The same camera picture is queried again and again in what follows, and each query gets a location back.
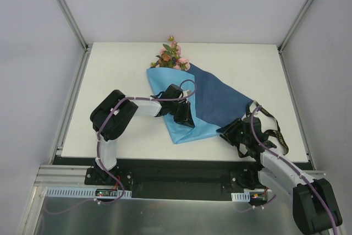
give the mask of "light blue paper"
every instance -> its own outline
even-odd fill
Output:
[[[170,84],[180,85],[186,79],[195,80],[194,75],[184,71],[172,68],[150,68],[147,70],[147,76],[152,87],[153,93],[156,95],[160,91],[165,91]],[[192,82],[185,82],[182,85],[183,90],[194,90]],[[189,141],[206,139],[218,135],[216,130],[220,128],[217,125],[209,124],[196,116],[195,95],[188,98],[191,103],[191,114],[195,124],[195,128],[189,128],[184,125],[175,123],[173,116],[167,114],[164,116],[166,127],[169,131],[172,142],[175,144],[187,143]]]

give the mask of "blue wrapping paper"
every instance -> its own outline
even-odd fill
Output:
[[[189,128],[174,122],[170,114],[164,116],[172,142],[186,143],[213,137],[216,130],[245,114],[245,107],[253,100],[221,82],[213,74],[191,64],[187,72],[172,68],[150,68],[147,76],[153,93],[165,91],[170,84],[180,85],[185,79],[197,84],[197,92],[188,98],[195,124]],[[194,90],[192,82],[185,82],[183,90]]]

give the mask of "orange flower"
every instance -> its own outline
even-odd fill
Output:
[[[165,61],[165,62],[168,62],[168,61],[171,60],[171,56],[168,55],[168,54],[166,54],[166,53],[163,53],[163,54],[161,55],[161,58],[163,58],[163,61]]]

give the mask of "aluminum frame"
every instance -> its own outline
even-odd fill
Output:
[[[302,6],[300,11],[298,12],[298,15],[296,16],[295,20],[293,21],[289,31],[287,32],[282,44],[280,45],[280,47],[278,49],[279,54],[280,54],[282,67],[284,70],[284,74],[285,74],[287,84],[289,87],[290,95],[292,97],[292,102],[294,105],[295,113],[296,113],[296,116],[298,119],[300,131],[302,134],[302,138],[304,140],[304,145],[305,145],[309,155],[310,155],[310,150],[309,150],[309,147],[308,147],[308,144],[306,141],[304,130],[302,128],[301,119],[300,119],[299,112],[298,112],[298,109],[296,106],[296,100],[294,97],[292,85],[291,85],[286,67],[284,65],[284,60],[283,60],[281,54],[282,54],[282,51],[287,46],[287,44],[289,43],[291,37],[293,36],[295,31],[297,30],[298,26],[300,25],[303,17],[305,16],[307,11],[312,6],[313,2],[314,2],[314,0],[306,0],[305,1],[304,5]],[[57,0],[57,3],[63,12],[63,15],[67,19],[68,24],[71,27],[73,33],[75,34],[76,38],[80,42],[80,44],[84,50],[84,54],[82,56],[81,63],[79,65],[79,69],[77,71],[73,87],[70,91],[70,96],[69,96],[69,100],[68,100],[68,103],[65,108],[63,120],[62,120],[58,135],[55,140],[55,144],[54,144],[53,151],[52,151],[51,162],[52,162],[53,158],[56,156],[56,154],[59,155],[60,152],[62,151],[62,146],[63,146],[65,136],[66,136],[66,133],[68,130],[70,119],[72,117],[75,102],[76,102],[76,99],[78,96],[78,92],[80,89],[80,85],[81,85],[81,82],[82,82],[82,79],[84,76],[85,68],[87,66],[90,50],[92,47],[92,45],[88,45],[86,43],[74,17],[73,17],[73,15],[67,5],[67,2],[65,0]],[[313,163],[314,161],[312,159],[312,156],[310,156],[310,158],[311,158],[311,163],[314,166],[314,163]],[[84,178],[85,178],[85,173],[86,173],[87,168],[88,168],[88,166],[54,166],[54,165],[41,166],[39,168],[39,171],[38,171],[35,183],[34,183],[34,187],[31,191],[30,200],[27,204],[25,214],[24,214],[23,220],[21,222],[20,230],[19,230],[18,234],[30,235],[30,234],[34,233],[35,227],[36,227],[38,219],[39,219],[41,206],[43,204],[43,200],[44,200],[45,193],[46,193],[48,186],[84,187],[85,186],[84,185]],[[321,174],[325,175],[325,173],[322,171],[306,171],[306,173],[309,173],[312,175],[321,175]],[[339,229],[340,234],[346,234],[346,231],[345,231],[343,225],[338,227],[338,229]]]
[[[303,6],[299,10],[296,18],[294,19],[289,31],[287,32],[284,40],[282,41],[281,45],[279,46],[279,53],[280,54],[286,48],[288,42],[290,41],[290,39],[293,36],[293,34],[296,32],[297,28],[299,27],[300,23],[302,22],[302,20],[303,20],[305,14],[307,13],[307,11],[312,6],[313,2],[314,2],[314,0],[306,0],[304,2]]]
[[[18,234],[34,234],[36,225],[40,221],[40,210],[45,198],[47,187],[86,187],[84,185],[84,177],[87,168],[88,166],[40,166]],[[325,171],[305,172],[317,178],[326,175]],[[91,187],[101,188],[100,186],[93,185],[90,185],[87,188]],[[343,225],[338,227],[338,230],[339,234],[347,235]]]

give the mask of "green leaf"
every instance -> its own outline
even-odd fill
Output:
[[[171,47],[168,46],[167,44],[163,44],[164,48],[167,50],[167,51],[171,51]]]

